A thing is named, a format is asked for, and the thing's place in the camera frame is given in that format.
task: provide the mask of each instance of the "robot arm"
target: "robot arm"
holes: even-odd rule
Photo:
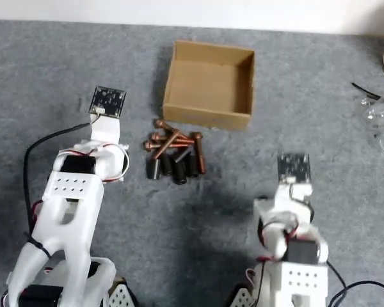
[[[124,98],[125,92],[97,87],[90,108],[91,140],[58,153],[34,230],[9,276],[10,307],[106,304],[104,298],[116,276],[115,265],[105,258],[91,258],[90,246],[104,195],[103,183],[123,180],[129,167],[128,146],[118,144]],[[111,109],[113,100],[121,103]],[[64,250],[65,261],[42,282],[32,285],[59,250]],[[90,274],[93,264],[97,268]]]
[[[273,199],[253,204],[255,233],[264,246],[253,270],[253,289],[241,288],[230,306],[325,307],[328,245],[311,225],[313,210],[307,155],[278,157],[279,185]]]

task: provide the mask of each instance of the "black rubber cap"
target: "black rubber cap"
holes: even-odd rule
[[[159,160],[161,160],[161,173],[164,176],[172,175],[172,165],[171,159],[167,153],[162,153],[159,156]]]
[[[184,161],[176,163],[171,157],[172,171],[173,171],[173,182],[177,185],[186,183],[185,165]]]
[[[159,159],[150,159],[147,165],[147,177],[152,180],[159,180],[161,178],[161,160]]]
[[[185,160],[186,176],[187,177],[199,176],[198,164],[196,163],[196,156],[187,155],[184,160]]]

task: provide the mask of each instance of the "cardboard box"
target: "cardboard box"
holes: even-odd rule
[[[245,130],[252,116],[254,66],[253,50],[176,41],[164,119]]]

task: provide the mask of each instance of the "wire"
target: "wire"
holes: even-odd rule
[[[244,272],[244,274],[246,275],[246,279],[250,282],[250,284],[252,285],[252,288],[255,288],[255,284],[253,283],[253,280],[251,279],[251,277],[249,277],[249,273],[251,273],[252,275],[255,275],[255,271],[253,269],[246,269],[246,271]]]
[[[64,130],[60,130],[57,132],[54,132],[52,134],[49,134],[48,136],[45,136],[35,143],[33,143],[29,148],[27,148],[26,153],[24,154],[24,162],[23,162],[23,190],[24,190],[24,201],[26,202],[26,210],[27,210],[27,219],[28,219],[28,228],[29,233],[33,233],[34,228],[34,220],[33,220],[33,212],[31,208],[31,200],[30,200],[30,191],[28,186],[28,162],[29,162],[29,156],[30,153],[33,151],[34,148],[36,148],[38,145],[44,143],[45,141],[48,141],[49,139],[55,138],[56,136],[60,136],[62,134],[66,134],[69,132],[73,132],[85,127],[88,127],[95,123],[100,116],[98,116],[96,119],[94,119],[92,122],[89,123],[81,123],[79,125],[73,126],[71,128],[67,128]]]
[[[292,201],[295,201],[296,203],[300,203],[304,206],[306,206],[310,211],[310,222],[314,219],[314,209],[312,207],[312,204],[308,200],[298,200],[297,198],[293,197],[293,185],[291,184],[289,186],[289,197]]]
[[[129,169],[129,155],[127,153],[127,150],[123,149],[121,145],[114,144],[114,143],[109,143],[109,144],[104,144],[102,147],[107,147],[107,146],[116,146],[116,147],[118,147],[122,151],[122,153],[124,154],[125,160],[124,160],[124,166],[122,168],[122,172],[121,172],[121,174],[119,176],[117,176],[115,178],[104,179],[102,182],[118,181],[122,177],[125,176],[125,174],[127,173],[128,169]]]
[[[345,289],[347,287],[346,285],[346,282],[344,281],[343,277],[341,277],[340,273],[338,272],[338,270],[335,269],[335,267],[331,264],[330,261],[327,260],[327,265],[328,267],[333,271],[333,273],[337,276],[337,278],[339,279],[339,281],[341,282],[341,285],[343,286],[343,289]],[[346,298],[346,295],[347,295],[347,291],[344,291],[342,296],[337,300],[337,302],[334,304],[334,307],[338,307],[340,305],[340,303],[343,301],[343,299]]]
[[[7,300],[7,296],[8,296],[8,290],[4,291],[3,295],[1,296],[1,299],[0,299],[0,305],[1,307],[5,307],[5,303],[6,303],[6,300]]]
[[[356,89],[360,90],[360,91],[363,91],[364,93],[367,94],[367,96],[371,99],[374,99],[374,100],[379,100],[381,98],[381,96],[377,95],[377,94],[374,94],[373,92],[371,91],[367,91],[365,88],[362,88],[361,86],[355,84],[354,82],[351,83],[352,86],[354,86]]]
[[[34,226],[36,225],[36,222],[37,222],[37,207],[39,204],[43,203],[42,200],[38,200],[36,202],[34,202],[34,204],[32,204],[31,206],[31,211],[33,212],[33,222],[34,222]]]
[[[338,291],[331,299],[330,303],[328,304],[328,307],[332,307],[334,301],[343,293],[346,293],[348,290],[351,288],[355,288],[360,285],[376,285],[384,289],[384,284],[379,283],[378,281],[373,281],[373,280],[362,280],[362,281],[357,281],[356,283],[352,283],[348,286],[346,286],[344,289],[341,291]]]
[[[71,155],[71,154],[73,154],[73,155],[86,155],[85,153],[79,152],[77,150],[66,149],[66,150],[62,150],[62,151],[58,152],[58,157],[61,155]]]
[[[256,301],[250,305],[250,307],[254,307],[257,305],[257,303],[259,302],[259,299],[260,299],[260,292],[262,291],[262,283],[263,283],[263,275],[264,275],[264,266],[266,264],[266,261],[263,263],[263,266],[262,266],[262,271],[260,273],[260,285],[259,285],[259,292],[257,293],[257,298],[256,298]]]
[[[299,225],[300,225],[300,222],[298,221],[298,219],[295,219],[295,226],[292,228],[292,230],[290,232],[287,232],[286,230],[284,230],[284,232],[286,233],[286,238],[293,238],[295,235],[296,235],[296,232],[297,232],[297,229],[299,228]],[[266,223],[261,231],[260,231],[260,234],[259,234],[259,240],[260,240],[260,243],[264,246],[264,238],[263,238],[263,231],[265,230],[266,227],[272,225],[272,224],[283,224],[284,223],[282,221],[271,221],[271,222],[268,222]]]

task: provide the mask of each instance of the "copper screw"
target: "copper screw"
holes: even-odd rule
[[[202,138],[203,138],[202,133],[192,132],[191,136],[195,140],[195,152],[196,152],[196,156],[198,157],[199,173],[204,174],[206,173],[206,165],[205,165],[204,151],[202,150]]]
[[[165,141],[165,143],[159,147],[158,151],[152,156],[153,159],[158,159],[159,156],[177,139],[179,136],[179,130],[174,129],[173,134]]]
[[[167,136],[161,136],[161,135],[159,135],[158,132],[151,134],[151,140],[152,141],[166,141],[167,139],[168,139]],[[193,145],[193,144],[195,144],[195,140],[194,139],[181,139],[181,138],[177,138],[175,140],[175,143],[184,143],[184,144]]]
[[[187,147],[187,146],[189,146],[189,144],[171,144],[171,145],[169,145],[168,148],[183,148],[183,147]],[[162,144],[157,144],[157,143],[152,143],[150,141],[145,141],[143,144],[143,147],[146,151],[150,152],[155,148],[162,147]]]
[[[154,120],[154,125],[155,125],[155,128],[162,128],[162,129],[165,129],[169,132],[174,132],[175,128],[169,126],[164,120]],[[189,139],[185,134],[183,133],[179,133],[179,137],[182,138],[182,139]]]

